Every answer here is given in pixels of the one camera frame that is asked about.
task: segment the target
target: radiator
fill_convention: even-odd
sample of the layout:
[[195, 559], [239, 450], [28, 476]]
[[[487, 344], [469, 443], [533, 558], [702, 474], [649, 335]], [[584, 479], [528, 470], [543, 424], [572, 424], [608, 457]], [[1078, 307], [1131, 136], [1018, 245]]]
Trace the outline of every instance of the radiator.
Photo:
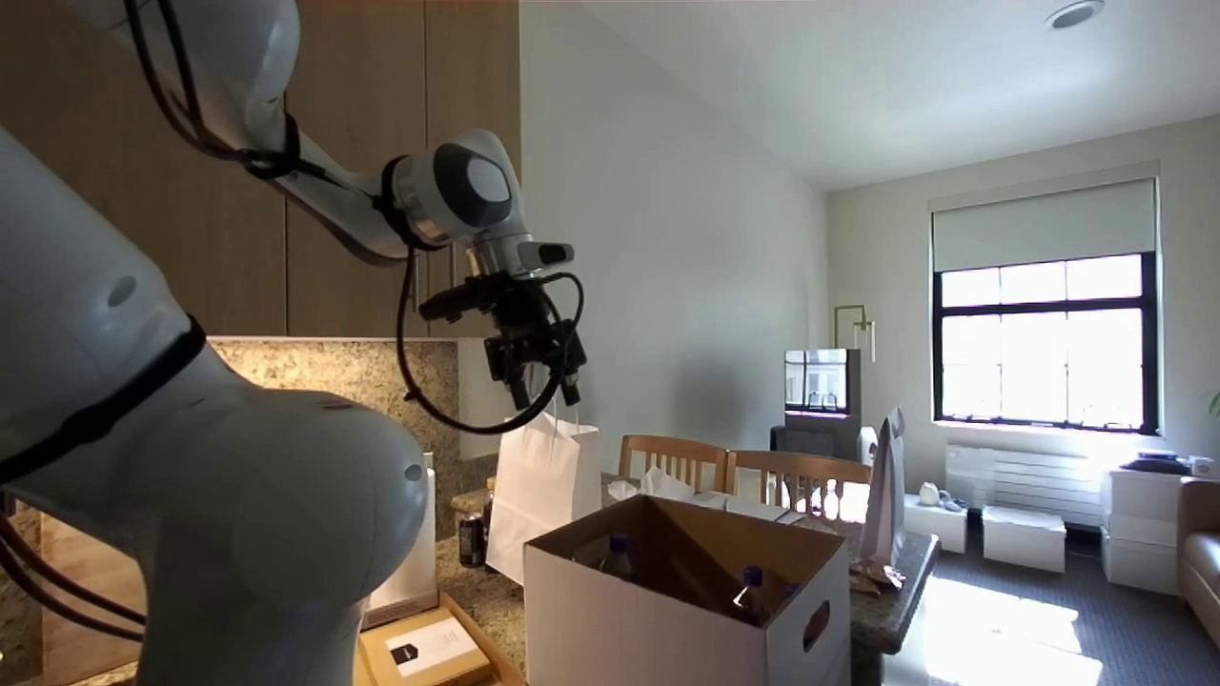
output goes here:
[[948, 446], [946, 488], [964, 507], [1003, 502], [1104, 525], [1109, 461], [1009, 446]]

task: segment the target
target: wooden cabinet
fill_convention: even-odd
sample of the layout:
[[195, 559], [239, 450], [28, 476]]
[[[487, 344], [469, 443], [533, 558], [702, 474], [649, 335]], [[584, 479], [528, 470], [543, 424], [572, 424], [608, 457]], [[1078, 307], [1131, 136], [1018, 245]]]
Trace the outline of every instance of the wooden cabinet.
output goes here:
[[130, 49], [65, 4], [3, 0], [0, 93], [0, 127], [161, 262], [210, 330], [285, 330], [285, 198], [186, 149]]
[[[290, 110], [352, 170], [382, 175], [483, 127], [520, 157], [515, 0], [302, 0]], [[0, 127], [148, 251], [185, 307], [225, 335], [389, 335], [406, 267], [374, 267], [298, 202], [181, 142], [136, 58], [45, 0], [0, 7]], [[419, 255], [416, 302], [467, 278]], [[462, 321], [411, 335], [483, 330]]]

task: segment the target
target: window blind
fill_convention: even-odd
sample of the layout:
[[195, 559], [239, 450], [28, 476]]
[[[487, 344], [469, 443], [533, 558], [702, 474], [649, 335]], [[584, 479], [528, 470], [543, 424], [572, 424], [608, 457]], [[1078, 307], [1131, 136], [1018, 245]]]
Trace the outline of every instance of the window blind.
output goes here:
[[1152, 179], [990, 206], [959, 206], [931, 217], [934, 272], [1064, 262], [1157, 251]]

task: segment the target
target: open cardboard box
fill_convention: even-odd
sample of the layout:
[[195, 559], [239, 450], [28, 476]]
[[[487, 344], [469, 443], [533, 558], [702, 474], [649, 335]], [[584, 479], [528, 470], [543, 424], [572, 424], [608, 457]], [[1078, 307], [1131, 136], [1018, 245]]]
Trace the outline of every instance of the open cardboard box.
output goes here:
[[[577, 558], [612, 535], [633, 577]], [[763, 569], [763, 622], [734, 608]], [[624, 498], [528, 542], [532, 681], [851, 681], [844, 537], [668, 498]]]

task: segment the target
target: window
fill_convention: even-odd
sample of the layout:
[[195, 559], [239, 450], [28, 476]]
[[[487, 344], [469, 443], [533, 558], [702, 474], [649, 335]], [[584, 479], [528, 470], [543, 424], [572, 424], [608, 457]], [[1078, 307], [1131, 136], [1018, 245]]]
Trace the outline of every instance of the window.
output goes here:
[[1157, 251], [934, 274], [934, 417], [1157, 434]]

